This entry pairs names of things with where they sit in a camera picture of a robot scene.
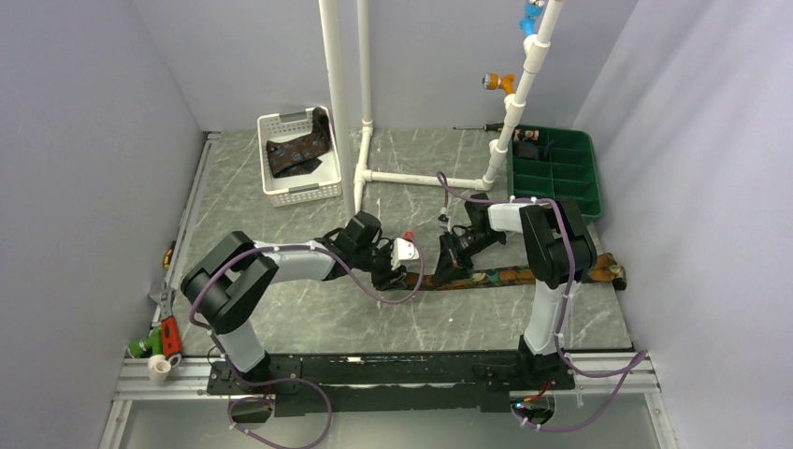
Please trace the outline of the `colourful patterned tie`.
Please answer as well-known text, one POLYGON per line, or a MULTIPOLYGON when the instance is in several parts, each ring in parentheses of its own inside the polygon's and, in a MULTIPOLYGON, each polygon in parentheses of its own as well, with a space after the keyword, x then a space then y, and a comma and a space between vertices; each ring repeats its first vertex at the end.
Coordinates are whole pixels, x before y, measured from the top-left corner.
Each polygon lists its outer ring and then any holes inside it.
MULTIPOLYGON (((516 285, 533 285, 537 281, 529 266, 513 266, 472 270, 460 280, 441 282, 434 275, 425 275, 419 291, 455 291, 479 288, 497 288, 516 285)), ((625 268, 616 262, 612 253, 602 253, 596 264, 582 277, 583 283, 607 283, 615 291, 627 289, 625 268)))

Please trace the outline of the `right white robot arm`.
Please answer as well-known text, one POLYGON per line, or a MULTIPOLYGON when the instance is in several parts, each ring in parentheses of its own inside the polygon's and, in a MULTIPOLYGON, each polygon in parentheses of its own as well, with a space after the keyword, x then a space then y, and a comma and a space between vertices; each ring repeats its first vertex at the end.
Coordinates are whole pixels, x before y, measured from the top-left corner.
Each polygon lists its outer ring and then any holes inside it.
POLYGON ((523 236, 527 264, 535 277, 532 313, 519 339, 515 375, 520 384, 537 388, 552 370, 563 365, 557 353, 559 333, 568 316, 570 297, 598 259, 578 203, 571 198, 528 203, 496 202, 486 194, 469 198, 465 209, 470 225, 462 233, 440 236, 440 255, 433 282, 445 284, 472 273, 472 257, 507 234, 523 236))

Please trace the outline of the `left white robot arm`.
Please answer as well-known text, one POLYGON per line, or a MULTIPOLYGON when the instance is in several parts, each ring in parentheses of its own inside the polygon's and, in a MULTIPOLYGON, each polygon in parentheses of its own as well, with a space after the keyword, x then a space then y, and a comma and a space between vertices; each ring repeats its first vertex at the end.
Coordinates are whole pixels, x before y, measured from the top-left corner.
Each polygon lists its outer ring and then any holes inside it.
POLYGON ((191 304, 191 322, 209 332, 233 367, 232 381, 254 393, 271 377, 271 357, 251 322, 270 285, 326 282, 360 270, 370 276, 368 293, 381 300, 383 291, 405 280, 405 262, 422 259, 410 237, 384 237, 380 221, 360 211, 345 226, 305 243, 264 243, 231 232, 183 277, 180 291, 191 304))

